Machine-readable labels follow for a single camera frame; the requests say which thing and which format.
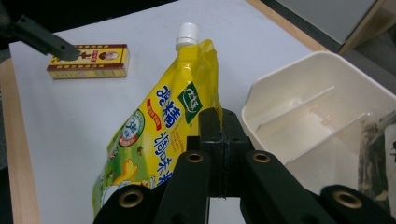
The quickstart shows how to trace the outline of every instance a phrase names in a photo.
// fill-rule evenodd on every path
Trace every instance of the brand logo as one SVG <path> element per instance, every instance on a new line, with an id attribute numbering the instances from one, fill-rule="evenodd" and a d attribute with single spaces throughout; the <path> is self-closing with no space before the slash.
<path id="1" fill-rule="evenodd" d="M 120 145 L 128 147 L 135 143 L 141 136 L 144 127 L 145 117 L 140 110 L 136 110 L 122 128 L 119 139 Z"/>
<path id="2" fill-rule="evenodd" d="M 190 83 L 177 99 L 183 104 L 186 111 L 186 121 L 190 123 L 202 108 L 198 91 L 195 89 L 194 84 Z"/>

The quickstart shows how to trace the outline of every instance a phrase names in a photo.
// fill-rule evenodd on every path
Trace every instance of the yellow pouch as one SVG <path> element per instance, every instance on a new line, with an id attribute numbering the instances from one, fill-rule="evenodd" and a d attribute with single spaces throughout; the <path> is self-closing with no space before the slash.
<path id="1" fill-rule="evenodd" d="M 117 189 L 136 184 L 154 189 L 168 180 L 187 136 L 198 135 L 198 113 L 221 115 L 218 60 L 211 40 L 182 47 L 144 102 L 117 130 L 108 159 L 92 190 L 96 216 Z"/>

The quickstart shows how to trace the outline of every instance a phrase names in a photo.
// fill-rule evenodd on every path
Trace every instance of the yellow packaging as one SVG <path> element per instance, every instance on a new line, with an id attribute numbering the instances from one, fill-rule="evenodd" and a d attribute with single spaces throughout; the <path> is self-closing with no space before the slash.
<path id="1" fill-rule="evenodd" d="M 80 51 L 75 61 L 52 57 L 47 71 L 55 79 L 126 77 L 129 52 L 126 44 L 75 45 Z"/>
<path id="2" fill-rule="evenodd" d="M 168 180 L 187 136 L 198 135 L 198 113 L 214 107 L 218 60 L 211 40 L 183 47 L 136 111 L 107 147 L 108 159 L 92 190 L 96 216 L 117 189 L 136 184 L 154 189 Z"/>

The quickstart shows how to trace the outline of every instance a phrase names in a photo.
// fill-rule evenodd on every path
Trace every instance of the green logo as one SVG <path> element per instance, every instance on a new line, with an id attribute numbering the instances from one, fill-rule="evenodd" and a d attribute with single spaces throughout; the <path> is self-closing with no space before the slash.
<path id="1" fill-rule="evenodd" d="M 186 121 L 190 123 L 202 108 L 199 100 L 198 91 L 193 83 L 190 83 L 186 89 L 177 97 L 186 110 Z"/>

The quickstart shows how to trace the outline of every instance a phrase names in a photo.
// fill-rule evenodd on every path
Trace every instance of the table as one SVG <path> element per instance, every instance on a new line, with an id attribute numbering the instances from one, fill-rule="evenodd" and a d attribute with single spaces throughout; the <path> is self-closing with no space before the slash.
<path id="1" fill-rule="evenodd" d="M 311 53 L 243 0 L 180 0 L 57 34 L 73 44 L 128 44 L 127 78 L 53 80 L 50 56 L 10 44 L 0 83 L 15 223 L 92 223 L 106 145 L 176 58 L 185 21 L 213 40 L 219 98 L 238 118 L 258 77 Z M 243 223 L 239 200 L 211 199 L 209 222 Z"/>

